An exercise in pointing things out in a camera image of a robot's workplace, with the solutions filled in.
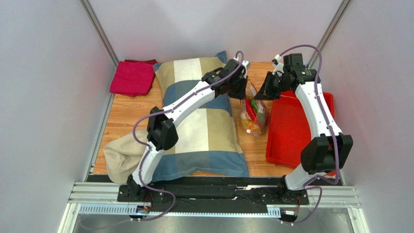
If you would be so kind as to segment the yellow fake bell pepper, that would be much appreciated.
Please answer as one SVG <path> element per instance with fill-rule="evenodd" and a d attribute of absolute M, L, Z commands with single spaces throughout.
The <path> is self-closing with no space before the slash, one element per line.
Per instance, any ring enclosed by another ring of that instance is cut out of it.
<path fill-rule="evenodd" d="M 242 119 L 241 120 L 244 131 L 249 135 L 260 135 L 264 133 L 265 128 L 262 127 L 260 123 L 253 122 L 251 120 Z"/>

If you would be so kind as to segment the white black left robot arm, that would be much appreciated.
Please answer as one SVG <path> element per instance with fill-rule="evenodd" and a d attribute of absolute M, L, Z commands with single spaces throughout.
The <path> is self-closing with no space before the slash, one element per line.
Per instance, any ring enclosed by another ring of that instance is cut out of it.
<path fill-rule="evenodd" d="M 136 195 L 157 181 L 171 181 L 196 171 L 247 177 L 237 141 L 230 98 L 247 81 L 250 62 L 204 57 L 163 62 L 155 75 L 163 90 L 163 107 L 154 107 L 145 136 L 132 138 L 140 160 L 126 185 Z"/>

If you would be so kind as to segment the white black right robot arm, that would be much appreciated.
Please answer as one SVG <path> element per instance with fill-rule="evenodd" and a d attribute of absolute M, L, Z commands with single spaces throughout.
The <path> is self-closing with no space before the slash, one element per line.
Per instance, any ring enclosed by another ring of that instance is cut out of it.
<path fill-rule="evenodd" d="M 266 74 L 264 83 L 254 96 L 256 100 L 278 100 L 283 92 L 292 91 L 299 100 L 308 121 L 311 141 L 302 149 L 300 164 L 278 184 L 280 196 L 299 194 L 317 179 L 337 184 L 340 170 L 353 146 L 350 135 L 343 134 L 329 112 L 323 96 L 319 71 L 308 69 L 302 54 L 278 54 L 272 60 L 274 70 Z"/>

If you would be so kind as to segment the green fake chili pepper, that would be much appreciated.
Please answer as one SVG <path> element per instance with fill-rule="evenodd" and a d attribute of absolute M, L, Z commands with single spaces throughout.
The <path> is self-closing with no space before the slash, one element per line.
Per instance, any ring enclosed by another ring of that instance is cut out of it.
<path fill-rule="evenodd" d="M 259 119 L 259 120 L 264 120 L 266 110 L 265 110 L 264 106 L 261 104 L 260 101 L 258 101 L 258 100 L 255 100 L 255 101 L 256 101 L 256 106 L 254 108 L 257 111 L 257 117 L 256 118 Z"/>

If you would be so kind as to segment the clear zip top bag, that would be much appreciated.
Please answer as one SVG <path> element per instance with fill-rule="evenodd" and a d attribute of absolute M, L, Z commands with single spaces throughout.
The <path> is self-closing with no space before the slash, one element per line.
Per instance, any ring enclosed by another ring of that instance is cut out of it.
<path fill-rule="evenodd" d="M 246 86 L 246 98 L 240 100 L 241 124 L 248 135 L 260 136 L 269 125 L 270 114 L 261 100 L 254 99 L 258 90 L 248 79 Z"/>

